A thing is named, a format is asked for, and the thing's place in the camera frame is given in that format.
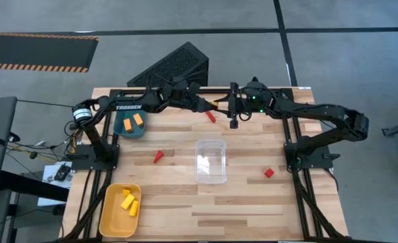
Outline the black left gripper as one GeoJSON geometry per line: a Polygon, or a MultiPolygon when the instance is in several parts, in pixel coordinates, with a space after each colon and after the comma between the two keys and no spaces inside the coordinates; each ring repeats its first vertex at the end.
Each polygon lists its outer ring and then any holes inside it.
{"type": "Polygon", "coordinates": [[[197,93],[200,88],[200,84],[189,82],[184,77],[173,77],[163,85],[164,94],[167,96],[171,107],[198,110],[200,113],[213,111],[212,105],[218,105],[218,102],[216,102],[218,94],[204,93],[198,96],[197,93]],[[207,103],[199,104],[200,98],[205,99],[207,103]]]}

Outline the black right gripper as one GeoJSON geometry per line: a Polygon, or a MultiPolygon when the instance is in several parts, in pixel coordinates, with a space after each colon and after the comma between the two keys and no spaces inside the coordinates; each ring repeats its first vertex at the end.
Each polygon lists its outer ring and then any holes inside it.
{"type": "Polygon", "coordinates": [[[240,88],[236,82],[230,84],[230,93],[216,103],[227,103],[230,116],[230,129],[239,127],[238,115],[251,116],[252,113],[263,113],[270,107],[273,99],[272,91],[262,84],[257,78],[253,78],[246,86],[240,88]]]}

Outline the black perforated box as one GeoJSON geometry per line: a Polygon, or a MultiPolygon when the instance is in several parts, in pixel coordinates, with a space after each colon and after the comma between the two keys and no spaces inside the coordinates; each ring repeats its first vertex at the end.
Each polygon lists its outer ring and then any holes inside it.
{"type": "Polygon", "coordinates": [[[174,77],[183,77],[188,84],[208,85],[209,58],[196,46],[186,42],[127,82],[128,87],[163,86],[174,77]]]}

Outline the clear plastic bin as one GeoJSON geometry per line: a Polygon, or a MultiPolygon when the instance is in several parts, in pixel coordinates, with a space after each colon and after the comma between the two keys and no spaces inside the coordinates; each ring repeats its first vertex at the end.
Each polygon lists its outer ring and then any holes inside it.
{"type": "Polygon", "coordinates": [[[198,184],[226,183],[226,143],[223,140],[198,140],[195,171],[198,184]]]}

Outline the teal plastic bin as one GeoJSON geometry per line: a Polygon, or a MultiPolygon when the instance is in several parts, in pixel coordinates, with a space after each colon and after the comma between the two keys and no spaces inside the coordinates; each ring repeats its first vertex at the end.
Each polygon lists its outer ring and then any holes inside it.
{"type": "Polygon", "coordinates": [[[118,136],[122,136],[124,138],[132,139],[132,138],[141,138],[145,134],[146,130],[146,121],[147,121],[147,113],[142,110],[136,111],[119,111],[116,113],[116,118],[114,122],[114,133],[118,136]],[[144,121],[143,127],[138,127],[134,121],[133,115],[135,113],[139,113],[144,121]],[[132,123],[133,131],[126,132],[124,129],[123,120],[129,118],[132,123]]]}

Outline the yellow plastic bin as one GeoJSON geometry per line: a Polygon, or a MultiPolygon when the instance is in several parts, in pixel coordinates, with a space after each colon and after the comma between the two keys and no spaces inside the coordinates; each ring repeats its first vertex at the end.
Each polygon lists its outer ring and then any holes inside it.
{"type": "Polygon", "coordinates": [[[136,184],[111,184],[107,187],[101,221],[99,223],[99,233],[107,238],[129,238],[138,225],[141,207],[142,192],[136,184]],[[123,189],[130,190],[130,193],[139,201],[139,210],[136,217],[129,215],[128,209],[121,207],[125,199],[123,189]]]}

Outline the small black device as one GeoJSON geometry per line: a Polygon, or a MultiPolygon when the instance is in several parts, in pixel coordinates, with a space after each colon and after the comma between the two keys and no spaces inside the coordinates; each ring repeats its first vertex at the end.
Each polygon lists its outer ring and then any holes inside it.
{"type": "Polygon", "coordinates": [[[67,166],[65,163],[60,165],[59,169],[57,170],[54,180],[62,182],[64,181],[69,173],[71,172],[71,167],[67,166]]]}

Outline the black hazard-striped floor mat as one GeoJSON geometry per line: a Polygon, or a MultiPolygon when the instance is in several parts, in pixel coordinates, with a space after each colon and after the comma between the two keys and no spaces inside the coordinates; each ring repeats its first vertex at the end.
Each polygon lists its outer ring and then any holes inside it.
{"type": "Polygon", "coordinates": [[[98,43],[93,36],[0,33],[0,70],[86,73],[98,43]]]}

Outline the white paper sheet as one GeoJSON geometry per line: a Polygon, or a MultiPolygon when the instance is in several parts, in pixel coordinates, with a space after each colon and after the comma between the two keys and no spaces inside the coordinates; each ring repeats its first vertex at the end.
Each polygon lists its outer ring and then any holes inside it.
{"type": "MultiPolygon", "coordinates": [[[[72,171],[69,172],[69,174],[63,181],[58,181],[55,179],[55,175],[62,165],[71,168],[72,163],[67,161],[60,161],[56,162],[54,165],[46,165],[43,171],[42,181],[48,184],[70,189],[72,185],[72,178],[74,175],[72,171]]],[[[46,206],[60,205],[60,204],[65,204],[65,202],[49,198],[41,198],[41,197],[39,197],[37,203],[39,207],[46,207],[46,206]]]]}

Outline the black metal beam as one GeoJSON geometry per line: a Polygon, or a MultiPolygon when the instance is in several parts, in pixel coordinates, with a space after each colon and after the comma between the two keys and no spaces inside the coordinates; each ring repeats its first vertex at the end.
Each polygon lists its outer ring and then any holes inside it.
{"type": "Polygon", "coordinates": [[[0,172],[0,189],[9,189],[20,194],[30,194],[62,202],[66,202],[69,195],[67,188],[27,178],[8,171],[0,172]]]}

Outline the black aluminium table frame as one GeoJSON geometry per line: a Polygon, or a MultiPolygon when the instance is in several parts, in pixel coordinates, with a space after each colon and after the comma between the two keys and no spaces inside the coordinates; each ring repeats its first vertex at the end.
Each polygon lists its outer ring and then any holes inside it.
{"type": "Polygon", "coordinates": [[[216,114],[167,108],[151,114],[142,138],[118,139],[120,158],[112,182],[141,188],[134,241],[298,240],[302,237],[280,120],[256,113],[230,129],[216,114]],[[224,184],[198,184],[198,140],[226,143],[224,184]],[[157,151],[164,156],[154,163],[157,151]],[[271,178],[264,173],[270,168],[271,178]]]}

